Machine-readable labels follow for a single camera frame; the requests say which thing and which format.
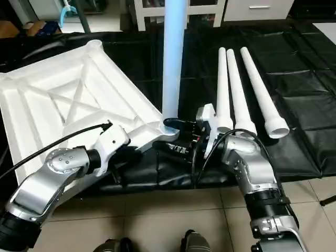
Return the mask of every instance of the white plastic frame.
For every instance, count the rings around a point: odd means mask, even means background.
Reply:
[[[0,107],[14,164],[64,135],[107,120],[121,125],[131,146],[141,151],[155,140],[177,137],[161,132],[161,113],[104,53],[99,40],[0,73]],[[90,148],[100,132],[83,133],[59,147]],[[46,154],[16,171],[18,183],[42,166]]]

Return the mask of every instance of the black table leg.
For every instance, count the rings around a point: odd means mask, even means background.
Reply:
[[[325,206],[325,205],[328,205],[332,202],[335,202],[336,201],[336,195],[334,196],[331,196],[330,198],[326,198],[325,200],[322,200],[320,201],[320,205],[321,206]]]

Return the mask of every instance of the white shelf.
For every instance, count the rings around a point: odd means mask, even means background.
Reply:
[[[215,14],[214,27],[221,26],[220,24],[223,19],[223,12],[226,0],[218,0],[217,4],[215,5],[196,5],[196,6],[190,6],[190,0],[185,1],[188,2],[187,16]],[[142,0],[134,0],[134,5],[137,16],[136,22],[138,24],[139,31],[146,30],[145,17],[164,16],[164,7],[144,7]]]

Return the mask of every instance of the white pvc pipe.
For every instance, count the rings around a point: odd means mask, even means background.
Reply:
[[[251,58],[251,55],[246,47],[243,47],[240,52],[244,60],[247,73],[250,77],[254,93],[256,94],[260,109],[265,119],[265,129],[270,138],[282,138],[289,133],[289,128],[284,120],[279,115],[272,98],[270,97],[265,84]]]
[[[177,118],[186,15],[186,0],[165,1],[162,120]],[[165,133],[175,132],[166,126],[161,128]]]
[[[221,47],[218,51],[218,83],[217,83],[217,129],[225,133],[233,128],[230,117],[229,86],[227,79],[226,51]]]
[[[248,112],[247,103],[245,100],[244,90],[242,82],[240,80],[235,53],[232,49],[226,52],[227,64],[230,76],[231,93],[233,100],[233,108],[235,111],[236,125],[235,129],[245,129],[253,133],[257,133],[254,123],[251,121],[250,114]],[[250,137],[250,135],[237,132],[236,135],[243,137]]]

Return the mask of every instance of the black cable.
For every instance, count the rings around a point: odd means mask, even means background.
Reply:
[[[12,168],[10,168],[8,171],[6,171],[4,174],[2,174],[0,176],[0,180],[6,176],[8,173],[12,172],[12,171],[15,171],[16,169],[18,169],[21,165],[27,163],[28,161],[32,160],[33,158],[39,156],[40,154],[42,154],[43,152],[51,149],[52,147],[55,147],[57,145],[59,145],[61,142],[64,142],[70,138],[73,138],[74,136],[77,136],[79,134],[82,134],[86,131],[90,131],[90,130],[94,130],[94,129],[97,129],[97,128],[102,128],[104,131],[106,129],[108,129],[110,126],[112,126],[112,123],[103,123],[103,124],[98,124],[98,125],[94,125],[94,126],[90,126],[90,127],[87,127],[87,128],[84,128],[84,129],[81,129],[81,130],[78,130],[72,134],[69,134],[57,141],[55,141],[54,143],[51,143],[50,145],[47,145],[45,147],[43,147],[42,149],[38,150],[37,152],[34,152],[32,155],[26,157],[25,159],[22,159],[20,162],[16,163]]]
[[[201,177],[202,177],[202,173],[203,173],[204,170],[205,170],[205,166],[208,164],[208,162],[209,162],[211,156],[212,156],[213,153],[216,151],[216,149],[218,148],[218,146],[219,146],[222,142],[224,142],[225,139],[226,139],[229,135],[231,135],[231,134],[233,134],[233,133],[236,133],[236,132],[244,132],[244,133],[247,133],[247,134],[249,134],[251,137],[253,137],[253,138],[255,139],[255,141],[257,142],[257,144],[259,145],[259,147],[263,150],[263,152],[264,152],[264,154],[265,154],[265,156],[266,156],[268,162],[270,163],[270,165],[271,165],[271,167],[272,167],[272,169],[273,169],[274,178],[275,178],[275,180],[276,180],[276,182],[277,182],[277,184],[278,184],[278,188],[279,188],[280,196],[281,196],[281,197],[286,197],[284,188],[283,188],[283,186],[282,186],[282,184],[281,184],[281,182],[280,182],[280,179],[279,179],[279,176],[278,176],[277,172],[274,170],[274,166],[273,166],[273,164],[272,164],[271,157],[270,157],[270,155],[269,155],[269,153],[268,153],[266,147],[264,146],[264,144],[261,142],[260,138],[259,138],[256,134],[254,134],[253,132],[250,132],[250,131],[248,131],[248,130],[245,130],[245,129],[234,129],[234,130],[230,130],[230,131],[227,131],[226,133],[224,133],[224,134],[221,136],[221,138],[220,138],[220,139],[216,142],[216,144],[213,146],[213,148],[211,149],[211,151],[210,151],[210,153],[209,153],[207,159],[205,160],[205,163],[204,163],[204,165],[203,165],[203,167],[202,167],[202,170],[200,171],[200,173],[199,173],[199,175],[198,175],[196,184],[200,181],[200,179],[201,179]],[[297,224],[297,226],[298,226],[298,228],[299,228],[300,226],[299,226],[298,218],[297,218],[296,214],[294,213],[293,209],[291,208],[290,204],[286,204],[286,208],[287,208],[288,212],[290,213],[290,215],[293,216],[293,218],[294,218],[294,220],[295,220],[295,222],[296,222],[296,224]]]
[[[205,127],[202,128],[202,134],[200,138],[198,139],[195,148],[193,150],[193,158],[192,158],[192,164],[191,164],[191,183],[192,187],[195,188],[195,168],[196,168],[196,161],[197,161],[197,155],[201,149],[202,143],[208,136]]]

